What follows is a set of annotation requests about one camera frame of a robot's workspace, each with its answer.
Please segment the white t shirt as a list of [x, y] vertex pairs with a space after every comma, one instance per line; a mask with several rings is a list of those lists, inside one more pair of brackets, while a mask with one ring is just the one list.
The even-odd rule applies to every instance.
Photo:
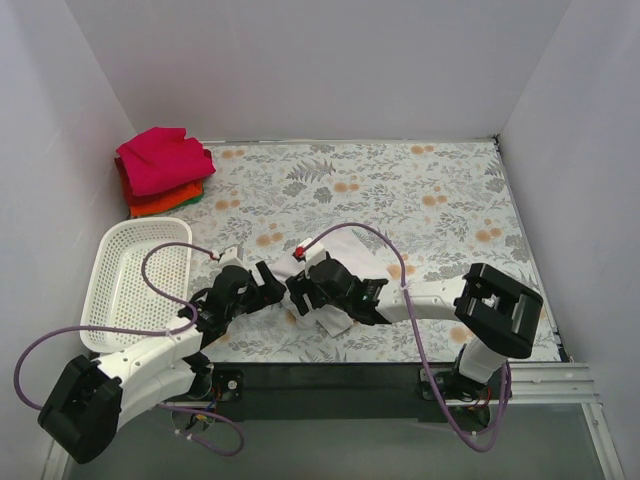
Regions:
[[378, 311], [378, 304], [391, 276], [347, 230], [329, 234], [301, 260], [292, 255], [281, 257], [271, 271], [287, 288], [282, 304], [301, 328], [319, 325], [336, 337], [357, 323], [390, 323]]

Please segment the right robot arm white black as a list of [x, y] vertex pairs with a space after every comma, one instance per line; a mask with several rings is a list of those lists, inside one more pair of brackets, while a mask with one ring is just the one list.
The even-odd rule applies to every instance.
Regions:
[[289, 277], [286, 286], [301, 317], [331, 327], [391, 325], [416, 320], [451, 320], [473, 334], [439, 389], [450, 396], [475, 397], [509, 359], [527, 359], [543, 307], [529, 287], [485, 263], [459, 277], [403, 286], [387, 279], [361, 279], [329, 258]]

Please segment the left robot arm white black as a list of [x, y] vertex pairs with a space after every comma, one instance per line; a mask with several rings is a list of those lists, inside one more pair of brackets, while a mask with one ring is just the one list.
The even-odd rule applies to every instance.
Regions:
[[205, 398], [213, 386], [203, 349], [236, 317], [280, 302], [286, 292], [266, 263], [226, 265], [211, 288], [194, 295], [159, 336], [115, 353], [80, 355], [64, 368], [39, 425], [79, 464], [97, 458], [134, 417], [172, 397]]

